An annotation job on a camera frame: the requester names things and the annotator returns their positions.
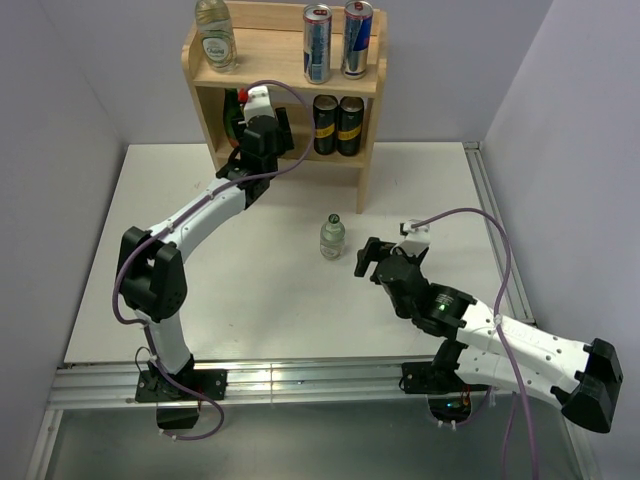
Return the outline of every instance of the small glass bottle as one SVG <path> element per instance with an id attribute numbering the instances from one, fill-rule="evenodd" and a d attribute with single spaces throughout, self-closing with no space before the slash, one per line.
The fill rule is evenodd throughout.
<path id="1" fill-rule="evenodd" d="M 335 213 L 329 215 L 329 220 L 320 229 L 320 253 L 327 260 L 335 260 L 344 248 L 347 231 Z"/>
<path id="2" fill-rule="evenodd" d="M 229 8 L 224 0 L 198 0 L 196 25 L 209 65 L 217 72 L 230 72 L 236 68 L 236 39 Z"/>

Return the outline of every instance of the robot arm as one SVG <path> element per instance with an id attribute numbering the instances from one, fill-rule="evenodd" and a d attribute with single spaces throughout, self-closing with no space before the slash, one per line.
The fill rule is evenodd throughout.
<path id="1" fill-rule="evenodd" d="M 403 365 L 408 394 L 460 392 L 468 386 L 518 391 L 515 374 L 496 332 L 496 321 L 520 367 L 527 394 L 554 405 L 572 422 L 607 433 L 623 376 L 613 345 L 566 340 L 506 316 L 494 319 L 491 308 L 451 287 L 429 283 L 420 264 L 429 249 L 428 227 L 401 225 L 399 244 L 370 238 L 358 252 L 355 275 L 371 262 L 371 281 L 382 285 L 396 314 L 429 335 L 444 337 L 432 362 Z"/>
<path id="2" fill-rule="evenodd" d="M 226 220 L 249 208 L 268 188 L 270 179 L 257 178 L 237 183 L 220 194 L 220 187 L 231 181 L 278 170 L 278 158 L 293 148 L 293 139 L 285 110 L 271 107 L 267 87 L 248 92 L 244 117 L 234 119 L 239 146 L 208 187 L 167 220 L 141 230 L 125 232 L 118 260 L 118 272 L 125 261 L 143 243 L 157 233 L 169 233 L 149 244 L 127 269 L 119 293 L 145 324 L 145 335 L 153 355 L 162 361 L 166 373 L 180 385 L 199 391 L 214 400 L 224 394 L 225 372 L 194 369 L 194 359 L 187 347 L 180 323 L 180 308 L 187 296 L 184 263 L 191 253 Z M 174 228 L 174 221 L 184 214 L 188 218 Z M 149 362 L 142 372 L 136 393 L 138 402 L 191 400 L 184 391 L 174 388 Z M 162 416 L 161 428 L 190 428 L 197 412 L 187 422 Z"/>

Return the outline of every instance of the white tabletop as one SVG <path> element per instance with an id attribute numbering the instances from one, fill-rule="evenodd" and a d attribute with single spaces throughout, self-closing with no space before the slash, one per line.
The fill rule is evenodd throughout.
<path id="1" fill-rule="evenodd" d="M 459 143 L 382 143 L 372 162 L 362 215 L 356 170 L 303 164 L 191 255 L 181 317 L 196 360 L 435 354 L 440 339 L 397 318 L 381 287 L 353 276 L 355 255 L 370 236 L 399 240 L 400 222 L 479 207 L 465 153 Z M 122 234 L 169 217 L 213 176 L 204 145 L 129 147 L 65 362 L 131 361 L 145 344 L 139 327 L 120 325 L 111 312 Z M 346 252 L 334 262 L 319 252 L 330 213 L 347 229 Z M 431 232 L 425 276 L 492 304 L 500 276 L 482 218 L 449 217 Z"/>

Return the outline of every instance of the can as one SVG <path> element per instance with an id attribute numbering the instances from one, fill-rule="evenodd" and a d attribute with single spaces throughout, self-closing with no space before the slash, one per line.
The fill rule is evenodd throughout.
<path id="1" fill-rule="evenodd" d="M 362 78 L 366 73 L 372 24 L 373 7 L 370 4 L 347 2 L 344 7 L 344 46 L 340 67 L 347 78 Z"/>
<path id="2" fill-rule="evenodd" d="M 313 119 L 316 122 L 316 136 L 313 147 L 320 155 L 336 151 L 336 119 L 338 99 L 333 95 L 318 95 L 313 100 Z"/>
<path id="3" fill-rule="evenodd" d="M 310 83 L 324 83 L 331 76 L 331 9 L 307 5 L 304 20 L 304 76 Z"/>
<path id="4" fill-rule="evenodd" d="M 357 155 L 362 139 L 364 101 L 358 97 L 343 97 L 338 112 L 338 151 L 347 157 Z"/>

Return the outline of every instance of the gray wall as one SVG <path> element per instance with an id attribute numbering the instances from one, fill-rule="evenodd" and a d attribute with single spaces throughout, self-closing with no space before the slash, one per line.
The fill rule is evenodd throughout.
<path id="1" fill-rule="evenodd" d="M 203 141 L 180 67 L 195 0 L 41 2 L 128 143 Z M 390 35 L 379 138 L 481 140 L 551 0 L 373 4 Z"/>
<path id="2" fill-rule="evenodd" d="M 605 478 L 640 477 L 640 14 L 637 0 L 555 0 L 502 104 L 485 159 L 534 314 L 618 349 Z"/>
<path id="3" fill-rule="evenodd" d="M 22 478 L 123 153 L 36 0 L 0 7 L 0 477 Z"/>

